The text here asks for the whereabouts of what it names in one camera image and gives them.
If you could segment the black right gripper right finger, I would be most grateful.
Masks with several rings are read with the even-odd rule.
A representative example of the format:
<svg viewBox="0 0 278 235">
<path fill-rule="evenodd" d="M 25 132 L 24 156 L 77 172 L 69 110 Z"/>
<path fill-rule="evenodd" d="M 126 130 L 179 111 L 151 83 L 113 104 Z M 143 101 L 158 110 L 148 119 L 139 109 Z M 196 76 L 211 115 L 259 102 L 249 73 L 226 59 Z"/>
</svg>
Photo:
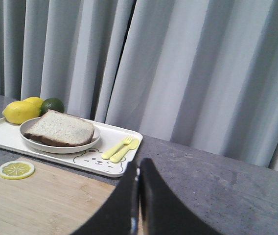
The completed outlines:
<svg viewBox="0 0 278 235">
<path fill-rule="evenodd" d="M 145 235 L 219 235 L 173 193 L 149 158 L 140 164 L 140 196 Z"/>
</svg>

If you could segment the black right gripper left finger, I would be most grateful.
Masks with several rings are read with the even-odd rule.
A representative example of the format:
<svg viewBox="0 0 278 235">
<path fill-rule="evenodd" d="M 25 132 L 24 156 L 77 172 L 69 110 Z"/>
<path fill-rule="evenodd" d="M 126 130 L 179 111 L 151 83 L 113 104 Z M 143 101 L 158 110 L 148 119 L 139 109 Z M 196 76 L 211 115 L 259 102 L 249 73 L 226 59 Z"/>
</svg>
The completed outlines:
<svg viewBox="0 0 278 235">
<path fill-rule="evenodd" d="M 117 187 L 74 235 L 136 235 L 139 223 L 137 164 L 129 162 Z"/>
</svg>

